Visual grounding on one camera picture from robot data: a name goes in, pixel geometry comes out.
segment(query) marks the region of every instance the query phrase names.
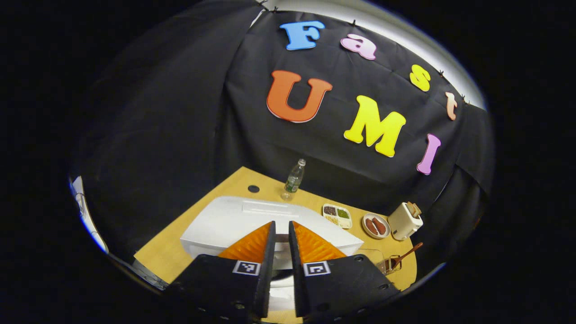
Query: table surface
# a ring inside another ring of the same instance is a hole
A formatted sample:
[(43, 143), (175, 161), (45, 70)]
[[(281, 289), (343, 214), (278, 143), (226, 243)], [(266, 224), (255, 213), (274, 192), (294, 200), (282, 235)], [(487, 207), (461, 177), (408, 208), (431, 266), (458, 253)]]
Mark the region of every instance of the table surface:
[[(248, 191), (248, 186), (256, 185), (260, 188), (257, 193)], [(172, 283), (180, 273), (192, 262), (192, 257), (184, 251), (180, 237), (190, 226), (196, 216), (215, 198), (220, 196), (237, 196), (265, 201), (285, 202), (280, 195), (284, 191), (284, 183), (269, 178), (245, 167), (241, 167), (216, 188), (206, 194), (186, 212), (170, 223), (160, 233), (153, 237), (146, 245), (134, 254), (134, 257), (156, 276)], [(391, 255), (402, 255), (412, 248), (410, 239), (398, 241), (389, 235), (384, 239), (373, 239), (362, 228), (362, 217), (367, 210), (341, 204), (337, 201), (314, 195), (305, 190), (298, 189), (290, 204), (300, 205), (316, 211), (322, 215), (324, 204), (334, 204), (344, 207), (350, 212), (353, 226), (346, 229), (352, 235), (364, 241), (356, 252), (365, 254), (373, 263), (389, 258)], [(416, 256), (414, 253), (402, 260), (402, 269), (387, 276), (399, 290), (408, 288), (416, 280)], [(268, 317), (263, 321), (275, 323), (302, 323), (302, 318), (295, 316), (294, 310), (269, 311)]]

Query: food tray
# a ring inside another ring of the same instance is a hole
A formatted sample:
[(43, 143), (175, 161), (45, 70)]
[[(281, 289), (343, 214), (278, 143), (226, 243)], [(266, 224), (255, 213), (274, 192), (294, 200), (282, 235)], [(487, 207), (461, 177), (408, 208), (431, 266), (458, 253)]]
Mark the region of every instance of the food tray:
[[(373, 219), (376, 218), (377, 220), (379, 220), (381, 223), (384, 224), (384, 227), (386, 228), (386, 231), (384, 232), (384, 234), (374, 234), (372, 232), (370, 232), (370, 230), (368, 229), (368, 227), (366, 227), (366, 219)], [(371, 238), (375, 238), (375, 239), (383, 239), (385, 237), (387, 237), (388, 235), (390, 235), (390, 225), (388, 224), (388, 222), (386, 221), (386, 219), (384, 219), (384, 217), (380, 216), (380, 215), (376, 215), (373, 213), (368, 213), (366, 215), (364, 215), (364, 217), (362, 217), (362, 228), (364, 229), (364, 231), (370, 235)]]
[(352, 216), (350, 215), (348, 209), (344, 207), (324, 204), (322, 206), (322, 215), (324, 218), (333, 222), (334, 224), (336, 224), (336, 220), (338, 222), (337, 225), (344, 229), (349, 229), (352, 227)]

